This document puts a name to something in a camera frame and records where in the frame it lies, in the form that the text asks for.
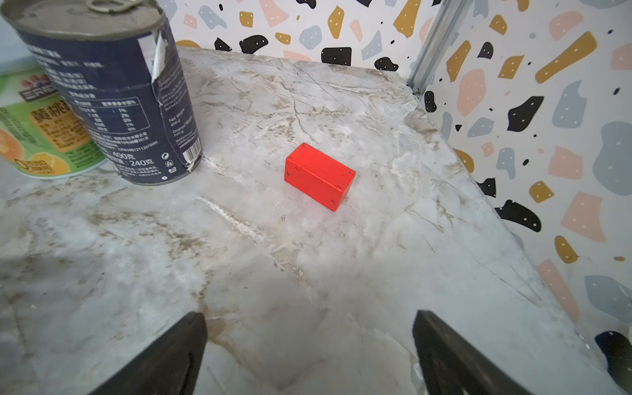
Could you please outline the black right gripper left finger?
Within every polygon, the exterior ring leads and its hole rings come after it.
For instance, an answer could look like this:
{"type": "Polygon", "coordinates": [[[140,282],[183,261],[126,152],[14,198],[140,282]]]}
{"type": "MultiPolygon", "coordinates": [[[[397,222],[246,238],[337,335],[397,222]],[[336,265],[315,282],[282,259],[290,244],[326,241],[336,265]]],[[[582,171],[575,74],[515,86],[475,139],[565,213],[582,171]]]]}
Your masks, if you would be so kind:
{"type": "Polygon", "coordinates": [[[192,394],[207,343],[203,314],[189,312],[94,394],[192,394]]]}

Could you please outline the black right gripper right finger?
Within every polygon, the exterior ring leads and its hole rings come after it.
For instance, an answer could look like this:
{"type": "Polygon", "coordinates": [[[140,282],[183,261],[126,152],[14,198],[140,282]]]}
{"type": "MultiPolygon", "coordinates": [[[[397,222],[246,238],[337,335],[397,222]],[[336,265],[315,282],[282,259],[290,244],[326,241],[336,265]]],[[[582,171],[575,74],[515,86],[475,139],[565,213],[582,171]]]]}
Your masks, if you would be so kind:
{"type": "Polygon", "coordinates": [[[419,310],[412,336],[429,394],[528,394],[435,313],[419,310]]]}

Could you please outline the dark tomato tin can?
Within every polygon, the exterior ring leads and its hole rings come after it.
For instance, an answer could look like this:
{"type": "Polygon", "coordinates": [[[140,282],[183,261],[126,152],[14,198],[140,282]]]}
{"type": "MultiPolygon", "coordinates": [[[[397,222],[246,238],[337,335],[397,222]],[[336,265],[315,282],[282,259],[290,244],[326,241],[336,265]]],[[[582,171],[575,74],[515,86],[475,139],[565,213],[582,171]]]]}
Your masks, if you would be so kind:
{"type": "Polygon", "coordinates": [[[154,1],[6,1],[17,32],[126,181],[197,167],[202,143],[165,11],[154,1]]]}

